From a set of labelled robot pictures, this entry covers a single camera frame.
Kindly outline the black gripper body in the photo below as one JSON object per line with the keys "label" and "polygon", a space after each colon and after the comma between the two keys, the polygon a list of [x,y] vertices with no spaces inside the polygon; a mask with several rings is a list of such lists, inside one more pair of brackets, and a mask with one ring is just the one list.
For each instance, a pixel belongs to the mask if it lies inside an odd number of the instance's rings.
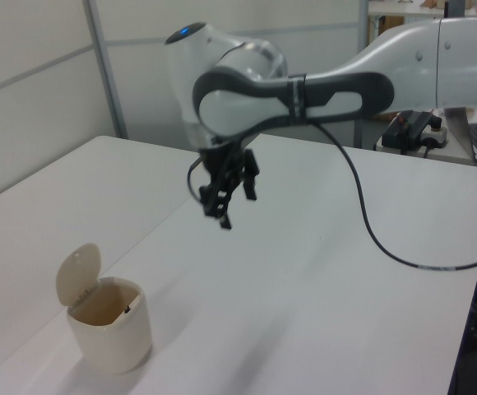
{"label": "black gripper body", "polygon": [[235,190],[241,181],[244,167],[244,149],[234,144],[201,149],[202,163],[210,175],[208,188]]}

